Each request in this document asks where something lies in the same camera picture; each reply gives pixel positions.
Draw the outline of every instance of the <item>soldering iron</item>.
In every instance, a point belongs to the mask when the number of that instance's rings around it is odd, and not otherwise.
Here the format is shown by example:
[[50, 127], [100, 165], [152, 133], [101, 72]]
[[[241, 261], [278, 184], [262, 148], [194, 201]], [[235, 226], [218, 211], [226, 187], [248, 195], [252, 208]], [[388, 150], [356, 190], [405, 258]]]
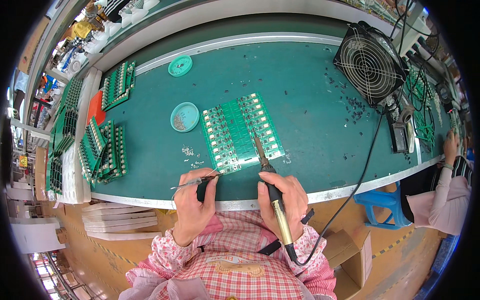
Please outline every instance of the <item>soldering iron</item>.
[[[270, 172], [276, 173], [274, 167], [268, 162], [268, 158], [265, 157], [264, 148], [260, 142], [260, 138], [255, 133], [255, 146], [258, 150], [258, 155], [260, 157], [260, 168], [261, 172]], [[290, 231], [290, 226], [288, 225], [287, 216], [285, 214], [285, 207], [283, 205], [283, 193], [273, 184], [265, 182], [268, 188], [268, 195], [270, 196], [270, 203], [272, 204], [273, 211], [275, 213], [276, 220], [278, 222], [278, 227], [280, 228], [280, 234], [282, 235], [282, 242], [285, 245], [288, 256], [294, 262], [297, 260], [297, 254], [293, 246], [292, 233]]]

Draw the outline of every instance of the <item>blue container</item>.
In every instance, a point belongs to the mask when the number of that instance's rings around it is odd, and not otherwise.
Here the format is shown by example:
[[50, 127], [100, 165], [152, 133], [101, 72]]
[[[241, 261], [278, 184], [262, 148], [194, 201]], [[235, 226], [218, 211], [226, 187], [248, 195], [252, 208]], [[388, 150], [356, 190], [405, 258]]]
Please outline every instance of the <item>blue container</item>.
[[180, 55], [168, 65], [168, 73], [173, 77], [180, 77], [188, 73], [192, 68], [192, 58], [188, 55]]
[[[181, 118], [186, 129], [180, 130], [175, 127], [174, 118], [177, 114]], [[198, 108], [195, 106], [195, 104], [190, 102], [183, 102], [178, 104], [177, 107], [175, 107], [175, 109], [173, 110], [170, 116], [170, 124], [172, 125], [172, 128], [178, 132], [189, 132], [190, 130], [195, 128], [195, 126], [197, 126], [199, 119], [200, 112], [198, 111]]]

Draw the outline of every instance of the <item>pink sleeve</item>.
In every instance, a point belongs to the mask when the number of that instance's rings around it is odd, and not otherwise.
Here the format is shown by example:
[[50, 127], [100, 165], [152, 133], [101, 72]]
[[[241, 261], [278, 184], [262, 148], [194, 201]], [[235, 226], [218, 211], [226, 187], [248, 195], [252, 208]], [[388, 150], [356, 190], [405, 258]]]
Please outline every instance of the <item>pink sleeve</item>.
[[450, 182], [452, 181], [452, 170], [449, 168], [442, 168], [440, 178], [438, 179], [437, 187], [435, 188], [435, 197], [433, 198], [432, 209], [430, 210], [430, 217], [439, 208], [442, 208], [447, 202], [448, 191], [450, 190]]
[[436, 187], [428, 222], [440, 231], [459, 235], [467, 214], [468, 198], [462, 196], [447, 201], [451, 181], [452, 170], [443, 168]]
[[[305, 260], [307, 260], [315, 243], [317, 242], [318, 237], [319, 234], [317, 231], [315, 231], [315, 229], [308, 225], [303, 225], [302, 236], [293, 243], [295, 252], [298, 256], [298, 261], [300, 263], [303, 263]], [[315, 250], [312, 258], [303, 267], [297, 266], [290, 260], [283, 245], [282, 250], [286, 256], [288, 266], [292, 270], [293, 274], [295, 274], [295, 276], [297, 276], [298, 279], [303, 282], [310, 293], [313, 295], [327, 295], [336, 300], [335, 293], [333, 292], [336, 278], [333, 270], [328, 265], [327, 259], [322, 254], [326, 244], [327, 241], [322, 238], [318, 243], [317, 249]]]
[[201, 250], [196, 248], [194, 240], [187, 247], [179, 246], [172, 236], [173, 229], [165, 231], [165, 236], [156, 236], [152, 241], [152, 253], [148, 258], [139, 262], [138, 267], [127, 272], [126, 277], [130, 285], [135, 281], [138, 269], [147, 269], [170, 279], [185, 263]]

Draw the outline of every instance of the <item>fan grille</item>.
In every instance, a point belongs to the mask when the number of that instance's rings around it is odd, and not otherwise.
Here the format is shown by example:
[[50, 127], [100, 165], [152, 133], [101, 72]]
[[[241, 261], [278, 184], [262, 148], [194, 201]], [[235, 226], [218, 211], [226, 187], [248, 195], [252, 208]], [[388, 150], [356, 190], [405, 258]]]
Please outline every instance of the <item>fan grille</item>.
[[396, 81], [402, 80], [385, 50], [358, 32], [344, 40], [337, 65], [343, 68], [350, 82], [366, 96], [369, 104], [372, 104], [372, 98], [383, 98], [391, 94]]

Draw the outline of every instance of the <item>stack of circuit boards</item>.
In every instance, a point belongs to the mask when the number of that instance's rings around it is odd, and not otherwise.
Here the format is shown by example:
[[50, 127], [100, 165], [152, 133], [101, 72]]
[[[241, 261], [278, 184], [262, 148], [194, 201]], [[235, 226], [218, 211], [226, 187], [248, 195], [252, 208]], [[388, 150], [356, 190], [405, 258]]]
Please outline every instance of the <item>stack of circuit boards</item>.
[[68, 82], [67, 86], [63, 90], [63, 95], [60, 99], [60, 102], [55, 109], [55, 114], [53, 115], [54, 120], [57, 120], [58, 115], [63, 109], [77, 109], [78, 97], [80, 96], [80, 90], [82, 89], [83, 81], [83, 79], [72, 78]]
[[127, 101], [130, 92], [135, 88], [135, 61], [122, 63], [103, 82], [102, 110], [107, 111]]
[[285, 155], [259, 93], [204, 110], [202, 130], [212, 165], [222, 174], [260, 163], [254, 141], [255, 133], [260, 137], [268, 159]]
[[78, 120], [78, 98], [83, 79], [72, 78], [63, 91], [55, 110], [54, 125], [48, 144], [48, 161], [46, 191], [61, 194], [61, 159], [60, 155], [70, 148], [75, 140]]
[[88, 183], [108, 183], [128, 173], [125, 151], [125, 128], [115, 127], [114, 120], [97, 126], [92, 117], [78, 149], [82, 174]]

